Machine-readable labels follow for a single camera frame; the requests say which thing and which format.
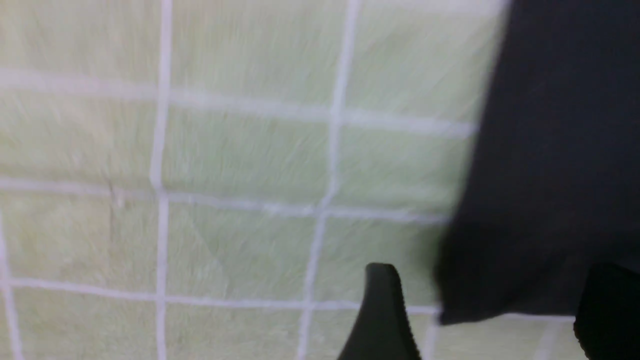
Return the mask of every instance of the black fabric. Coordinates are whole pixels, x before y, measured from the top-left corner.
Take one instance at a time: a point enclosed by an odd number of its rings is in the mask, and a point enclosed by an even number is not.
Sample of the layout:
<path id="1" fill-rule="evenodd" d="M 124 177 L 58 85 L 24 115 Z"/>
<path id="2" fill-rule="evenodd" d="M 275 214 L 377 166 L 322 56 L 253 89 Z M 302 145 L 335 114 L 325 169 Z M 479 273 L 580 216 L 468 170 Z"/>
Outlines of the black fabric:
<path id="1" fill-rule="evenodd" d="M 640 1 L 516 0 L 435 267 L 442 324 L 574 315 L 640 272 Z"/>
<path id="2" fill-rule="evenodd" d="M 338 360 L 420 360 L 396 268 L 370 263 L 365 272 L 362 305 Z"/>

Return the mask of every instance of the black object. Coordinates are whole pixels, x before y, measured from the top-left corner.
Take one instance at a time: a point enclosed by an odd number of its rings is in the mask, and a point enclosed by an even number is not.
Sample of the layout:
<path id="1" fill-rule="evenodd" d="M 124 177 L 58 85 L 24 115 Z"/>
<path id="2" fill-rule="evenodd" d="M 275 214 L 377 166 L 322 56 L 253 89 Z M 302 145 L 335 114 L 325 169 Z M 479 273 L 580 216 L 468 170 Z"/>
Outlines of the black object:
<path id="1" fill-rule="evenodd" d="M 575 315 L 640 272 L 640 1 L 514 0 L 435 280 L 444 325 Z"/>
<path id="2" fill-rule="evenodd" d="M 380 263 L 365 272 L 364 299 L 338 360 L 420 360 L 398 272 Z M 639 325 L 640 275 L 614 264 L 592 266 L 573 325 L 587 358 L 640 359 Z"/>
<path id="3" fill-rule="evenodd" d="M 640 359 L 640 275 L 614 264 L 592 267 L 573 330 L 590 360 Z"/>
<path id="4" fill-rule="evenodd" d="M 393 265 L 367 265 L 358 318 L 338 360 L 420 360 Z"/>

